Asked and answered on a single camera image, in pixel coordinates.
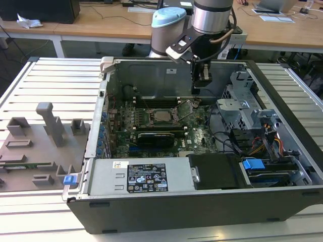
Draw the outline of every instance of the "computer monitor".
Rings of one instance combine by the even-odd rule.
[[[287,13],[297,2],[298,0],[261,0],[256,8]]]

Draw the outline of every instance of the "desk leg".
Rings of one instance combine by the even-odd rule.
[[[54,44],[55,47],[55,51],[56,51],[56,55],[58,58],[65,58],[65,53],[62,47],[62,39],[60,36],[55,36],[52,39],[52,42]]]
[[[8,45],[7,45],[7,42],[6,42],[6,38],[0,38],[0,47],[2,49],[8,49]]]
[[[100,43],[99,42],[94,42],[94,44],[95,44],[95,52],[97,54],[101,54]]]

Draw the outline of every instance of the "red wire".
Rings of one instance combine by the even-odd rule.
[[[114,101],[113,102],[113,107],[112,107],[110,113],[112,113],[112,110],[115,109],[115,107],[116,107],[116,97],[113,97],[113,101]]]
[[[252,141],[252,149],[254,148],[254,142],[255,142],[257,139],[260,139],[260,137],[256,137],[256,138]]]

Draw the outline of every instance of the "white sticker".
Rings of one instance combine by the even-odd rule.
[[[128,168],[129,161],[114,161],[112,168]]]
[[[23,169],[27,169],[24,166],[7,166],[5,168],[6,168],[6,170],[23,170]]]
[[[179,44],[180,46],[184,46],[184,45],[186,45],[187,43],[186,43],[184,40],[180,40],[180,41],[178,42],[178,44]]]
[[[181,2],[182,6],[186,6],[186,7],[191,7],[192,3],[188,3],[188,2]]]
[[[166,74],[176,74],[177,69],[166,69]]]

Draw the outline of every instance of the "warning label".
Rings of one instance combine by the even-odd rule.
[[[128,165],[129,193],[167,192],[165,164]]]

